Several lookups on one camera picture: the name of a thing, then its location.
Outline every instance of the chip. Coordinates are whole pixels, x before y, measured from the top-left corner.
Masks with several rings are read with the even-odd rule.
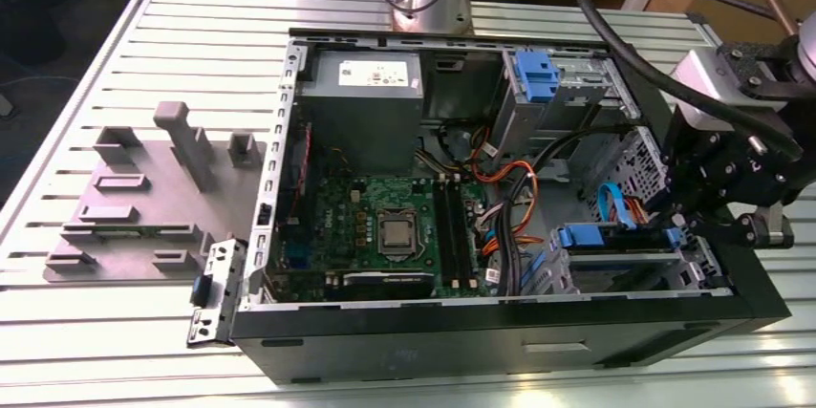
[[[410,247],[414,236],[411,222],[383,222],[383,246]]]
[[[418,255],[418,211],[381,209],[378,211],[378,248],[393,262],[405,262]]]

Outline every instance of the aluminum table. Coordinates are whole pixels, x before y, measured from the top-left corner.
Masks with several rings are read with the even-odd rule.
[[[577,9],[477,3],[474,17],[479,34],[597,39]],[[607,18],[665,71],[691,47],[717,43],[678,14]],[[166,139],[154,110],[183,100],[211,140],[238,129],[263,140],[293,27],[387,30],[389,8],[382,0],[131,0],[0,213],[0,403],[816,404],[816,188],[787,209],[798,246],[761,253],[794,317],[647,368],[277,386],[238,348],[186,348],[190,285],[50,285],[45,257],[99,161],[102,127],[129,124],[142,139]]]

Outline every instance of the orange wire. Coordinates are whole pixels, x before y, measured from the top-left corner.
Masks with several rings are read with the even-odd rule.
[[[475,159],[479,156],[479,154],[482,152],[482,149],[487,145],[487,139],[489,138],[490,138],[490,128],[485,128],[485,139],[482,140],[482,144],[481,144],[479,148],[477,150],[474,150],[474,153],[471,154],[471,158],[470,158],[471,171],[474,172],[474,176],[477,177],[477,179],[481,182],[483,182],[483,183],[498,183],[505,177],[509,176],[509,174],[511,173],[511,171],[517,167],[527,169],[527,172],[533,175],[533,178],[534,178],[531,180],[533,188],[534,188],[534,199],[531,201],[531,205],[527,207],[527,212],[525,213],[525,217],[522,218],[522,222],[519,223],[519,225],[513,230],[514,234],[518,235],[522,231],[525,231],[525,228],[531,223],[531,220],[534,218],[534,210],[537,208],[537,201],[539,200],[539,180],[537,179],[537,170],[534,169],[534,166],[529,162],[526,162],[526,161],[514,161],[514,162],[506,164],[505,167],[499,170],[499,172],[497,174],[494,174],[494,175],[485,175],[481,172],[481,170],[479,170],[479,168],[477,166]]]
[[[538,238],[535,236],[518,236],[515,240],[519,244],[542,244],[545,242],[542,238]],[[497,241],[497,239],[494,238],[491,239],[490,243],[487,243],[487,245],[482,248],[482,255],[489,256],[497,250],[499,250],[499,241]]]

